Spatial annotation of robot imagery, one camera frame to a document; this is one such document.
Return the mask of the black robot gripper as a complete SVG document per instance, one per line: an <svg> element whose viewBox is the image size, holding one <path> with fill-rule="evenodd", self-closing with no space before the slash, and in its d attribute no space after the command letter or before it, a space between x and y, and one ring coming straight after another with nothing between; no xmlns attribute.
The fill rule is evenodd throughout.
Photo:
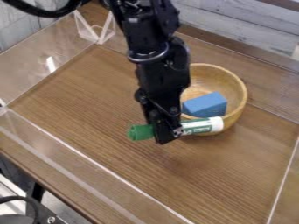
<svg viewBox="0 0 299 224"><path fill-rule="evenodd" d="M153 125L158 144L168 144L182 134L180 99L190 85L190 57L184 41L173 36L156 49L133 53L138 101L144 119Z"/></svg>

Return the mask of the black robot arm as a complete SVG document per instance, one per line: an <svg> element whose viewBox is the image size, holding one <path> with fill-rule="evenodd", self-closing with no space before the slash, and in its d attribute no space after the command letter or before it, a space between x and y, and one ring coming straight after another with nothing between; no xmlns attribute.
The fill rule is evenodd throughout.
<svg viewBox="0 0 299 224"><path fill-rule="evenodd" d="M172 0L108 0L134 64L138 102L153 138L166 144L182 134L181 94L190 85L190 56L174 35L180 11Z"/></svg>

